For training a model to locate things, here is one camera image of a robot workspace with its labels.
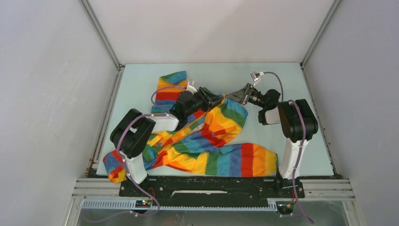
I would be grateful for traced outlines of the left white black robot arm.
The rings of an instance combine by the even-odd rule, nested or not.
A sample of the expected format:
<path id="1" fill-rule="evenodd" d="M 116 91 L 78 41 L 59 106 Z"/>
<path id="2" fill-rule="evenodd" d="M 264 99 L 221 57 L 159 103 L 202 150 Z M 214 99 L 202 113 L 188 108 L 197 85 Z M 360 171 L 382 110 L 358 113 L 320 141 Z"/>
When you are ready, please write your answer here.
<path id="1" fill-rule="evenodd" d="M 153 132 L 175 131 L 187 124 L 188 117 L 202 110 L 207 112 L 223 101 L 223 96 L 214 94 L 205 88 L 184 88 L 178 93 L 176 101 L 170 107 L 154 106 L 163 110 L 162 113 L 143 114 L 130 109 L 115 127 L 110 140 L 115 151 L 107 154 L 103 162 L 108 179 L 113 183 L 131 180 L 130 189 L 137 196 L 147 194 L 149 184 L 147 170 L 144 166 L 143 151 Z"/>

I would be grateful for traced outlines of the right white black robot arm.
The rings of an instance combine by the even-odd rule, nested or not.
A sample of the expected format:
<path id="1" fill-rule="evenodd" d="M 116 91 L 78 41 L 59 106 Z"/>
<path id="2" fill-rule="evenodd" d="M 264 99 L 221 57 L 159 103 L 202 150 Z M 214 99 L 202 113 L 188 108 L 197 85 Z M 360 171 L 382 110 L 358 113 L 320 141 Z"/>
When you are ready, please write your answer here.
<path id="1" fill-rule="evenodd" d="M 261 108 L 258 122 L 262 125 L 280 124 L 286 138 L 282 164 L 276 172 L 274 192 L 285 197 L 299 184 L 299 168 L 304 150 L 318 132 L 319 126 L 307 100 L 282 101 L 282 94 L 275 89 L 262 94 L 251 84 L 230 93 L 227 98 L 242 105 L 251 103 Z"/>

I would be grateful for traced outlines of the rainbow striped jacket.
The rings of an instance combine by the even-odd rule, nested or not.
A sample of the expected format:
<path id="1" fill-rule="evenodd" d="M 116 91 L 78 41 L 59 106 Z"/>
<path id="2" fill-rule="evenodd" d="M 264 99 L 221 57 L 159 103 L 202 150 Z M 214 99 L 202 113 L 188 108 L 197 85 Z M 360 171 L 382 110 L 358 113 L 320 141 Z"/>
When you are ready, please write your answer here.
<path id="1" fill-rule="evenodd" d="M 253 143 L 232 144 L 242 131 L 248 112 L 244 106 L 225 99 L 219 106 L 188 117 L 179 131 L 150 135 L 143 151 L 146 170 L 167 166 L 192 174 L 259 177 L 274 173 L 277 155 Z"/>

